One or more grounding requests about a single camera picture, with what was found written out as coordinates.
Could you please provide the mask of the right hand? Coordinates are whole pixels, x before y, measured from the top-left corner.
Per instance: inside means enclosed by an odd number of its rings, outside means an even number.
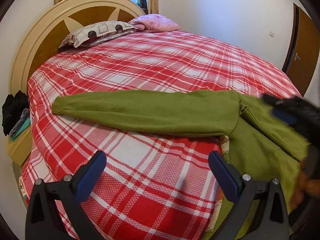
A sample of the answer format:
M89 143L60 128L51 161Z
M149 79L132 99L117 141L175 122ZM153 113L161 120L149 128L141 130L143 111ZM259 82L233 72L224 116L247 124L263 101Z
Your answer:
M308 179L305 170L306 159L300 162L300 172L297 176L295 190L291 197L291 210L297 208L304 200L305 194L312 198L319 199L320 197L320 181L315 179Z

